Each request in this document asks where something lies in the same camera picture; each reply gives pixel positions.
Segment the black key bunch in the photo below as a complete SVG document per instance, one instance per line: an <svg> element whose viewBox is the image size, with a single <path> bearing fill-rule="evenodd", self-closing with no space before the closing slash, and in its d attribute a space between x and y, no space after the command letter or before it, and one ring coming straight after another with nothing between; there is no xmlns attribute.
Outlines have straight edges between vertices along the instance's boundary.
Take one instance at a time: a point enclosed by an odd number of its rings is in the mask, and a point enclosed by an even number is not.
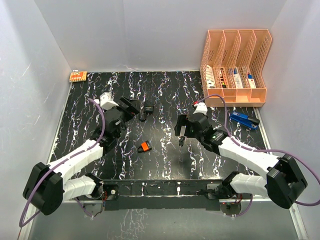
<svg viewBox="0 0 320 240"><path fill-rule="evenodd" d="M184 146L185 140L186 140L185 136L180 136L179 137L178 145L179 145L180 148L182 148Z"/></svg>

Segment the orange black padlock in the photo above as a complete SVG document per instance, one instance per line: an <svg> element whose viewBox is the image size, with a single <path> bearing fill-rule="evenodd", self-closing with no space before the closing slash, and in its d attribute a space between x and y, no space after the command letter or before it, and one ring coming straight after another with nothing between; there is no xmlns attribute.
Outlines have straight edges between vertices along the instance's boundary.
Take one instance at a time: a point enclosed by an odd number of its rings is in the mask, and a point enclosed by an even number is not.
<svg viewBox="0 0 320 240"><path fill-rule="evenodd" d="M148 140L141 143L137 148L138 153L145 153L151 150L152 150L152 146Z"/></svg>

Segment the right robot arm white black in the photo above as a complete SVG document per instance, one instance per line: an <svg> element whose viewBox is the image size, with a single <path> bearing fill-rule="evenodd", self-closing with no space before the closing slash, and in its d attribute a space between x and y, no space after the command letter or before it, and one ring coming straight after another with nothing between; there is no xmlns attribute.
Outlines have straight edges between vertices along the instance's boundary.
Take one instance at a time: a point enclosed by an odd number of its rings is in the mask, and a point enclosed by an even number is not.
<svg viewBox="0 0 320 240"><path fill-rule="evenodd" d="M174 127L176 136L181 134L182 127L185 127L184 137L198 140L207 151L232 159L256 172L256 175L232 172L211 191L212 195L230 199L239 194L266 196L279 207L289 209L308 186L292 156L284 154L280 157L259 152L245 144L236 144L226 131L214 129L203 113L179 115Z"/></svg>

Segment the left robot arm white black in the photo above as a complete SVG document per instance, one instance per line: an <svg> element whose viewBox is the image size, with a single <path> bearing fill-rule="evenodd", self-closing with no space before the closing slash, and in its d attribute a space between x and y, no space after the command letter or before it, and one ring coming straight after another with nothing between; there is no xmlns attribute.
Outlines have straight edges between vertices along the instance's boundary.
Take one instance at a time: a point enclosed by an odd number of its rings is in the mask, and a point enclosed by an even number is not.
<svg viewBox="0 0 320 240"><path fill-rule="evenodd" d="M102 158L117 145L126 122L140 113L140 101L122 96L118 104L101 96L96 107L101 115L102 125L80 147L66 156L50 163L37 163L28 178L22 196L42 214L48 216L61 203L86 196L93 200L104 194L103 181L88 173L82 177L73 176L90 163Z"/></svg>

